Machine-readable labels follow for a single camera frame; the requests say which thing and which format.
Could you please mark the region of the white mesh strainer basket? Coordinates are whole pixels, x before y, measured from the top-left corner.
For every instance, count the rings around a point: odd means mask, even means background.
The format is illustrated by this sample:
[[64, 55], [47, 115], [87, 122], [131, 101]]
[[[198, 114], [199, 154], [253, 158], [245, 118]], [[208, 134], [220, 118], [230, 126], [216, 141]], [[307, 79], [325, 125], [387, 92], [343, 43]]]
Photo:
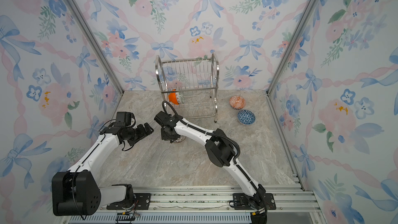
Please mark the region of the white mesh strainer basket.
[[187, 138], [186, 136], [181, 135], [179, 138], [172, 140], [171, 143], [172, 144], [182, 143], [183, 141], [185, 141], [186, 138]]

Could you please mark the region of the orange plastic bowl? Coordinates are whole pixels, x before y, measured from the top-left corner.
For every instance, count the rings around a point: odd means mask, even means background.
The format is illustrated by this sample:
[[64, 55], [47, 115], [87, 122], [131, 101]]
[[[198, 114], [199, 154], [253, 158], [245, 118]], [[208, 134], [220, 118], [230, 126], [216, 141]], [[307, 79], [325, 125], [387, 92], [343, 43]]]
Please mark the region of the orange plastic bowl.
[[179, 96], [176, 92], [171, 92], [168, 96], [169, 102], [173, 103], [174, 105], [179, 105]]

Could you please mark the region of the green patterned ceramic bowl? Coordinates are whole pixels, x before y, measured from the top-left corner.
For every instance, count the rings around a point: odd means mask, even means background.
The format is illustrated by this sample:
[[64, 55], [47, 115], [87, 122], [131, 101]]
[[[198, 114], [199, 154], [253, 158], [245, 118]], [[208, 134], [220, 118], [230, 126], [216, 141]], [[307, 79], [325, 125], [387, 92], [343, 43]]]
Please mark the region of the green patterned ceramic bowl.
[[184, 96], [182, 92], [177, 92], [176, 93], [176, 99], [178, 104], [183, 104], [184, 103]]

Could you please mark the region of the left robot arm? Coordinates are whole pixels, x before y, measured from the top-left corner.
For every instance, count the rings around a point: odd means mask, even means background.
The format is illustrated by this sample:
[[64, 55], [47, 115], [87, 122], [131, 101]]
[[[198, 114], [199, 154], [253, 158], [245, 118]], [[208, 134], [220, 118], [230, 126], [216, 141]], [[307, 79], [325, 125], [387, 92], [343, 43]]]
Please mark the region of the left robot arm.
[[139, 200], [132, 185], [116, 184], [101, 188], [97, 183], [97, 174], [119, 145], [129, 144], [133, 147], [153, 132], [154, 129], [148, 123], [137, 127], [112, 123], [101, 130], [97, 141], [75, 165], [53, 176], [51, 186], [54, 215], [86, 217], [108, 205], [126, 210], [135, 208]]

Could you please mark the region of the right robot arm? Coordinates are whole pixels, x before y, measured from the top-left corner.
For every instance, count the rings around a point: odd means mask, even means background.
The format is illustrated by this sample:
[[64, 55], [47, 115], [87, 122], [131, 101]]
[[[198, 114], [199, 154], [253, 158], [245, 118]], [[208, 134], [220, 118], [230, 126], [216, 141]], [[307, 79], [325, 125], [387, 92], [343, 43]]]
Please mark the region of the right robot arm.
[[179, 116], [165, 115], [164, 118], [155, 117], [154, 120], [161, 127], [162, 140], [175, 141], [185, 136], [204, 146], [209, 160], [215, 166], [225, 169], [238, 183], [249, 206], [259, 211], [266, 209], [264, 187], [244, 169], [238, 160], [239, 146], [221, 129], [207, 130]]

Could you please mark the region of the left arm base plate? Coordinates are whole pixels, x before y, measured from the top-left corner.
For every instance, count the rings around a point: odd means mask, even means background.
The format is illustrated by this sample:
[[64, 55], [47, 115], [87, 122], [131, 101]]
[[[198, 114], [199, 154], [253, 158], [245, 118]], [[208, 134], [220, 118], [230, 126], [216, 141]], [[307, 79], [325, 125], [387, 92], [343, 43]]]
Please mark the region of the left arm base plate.
[[124, 200], [106, 206], [107, 210], [148, 210], [151, 202], [150, 193], [133, 193]]

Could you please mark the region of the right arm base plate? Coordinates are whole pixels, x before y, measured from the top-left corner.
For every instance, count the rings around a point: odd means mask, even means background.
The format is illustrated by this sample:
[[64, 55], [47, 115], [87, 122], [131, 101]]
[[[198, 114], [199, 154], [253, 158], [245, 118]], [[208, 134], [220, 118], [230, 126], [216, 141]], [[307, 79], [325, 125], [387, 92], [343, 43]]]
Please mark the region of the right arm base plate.
[[[263, 196], [267, 210], [276, 210], [276, 203], [273, 194], [265, 193]], [[229, 202], [230, 207], [235, 210], [259, 210], [264, 205], [260, 197], [250, 197], [244, 193], [233, 194], [233, 200]]]

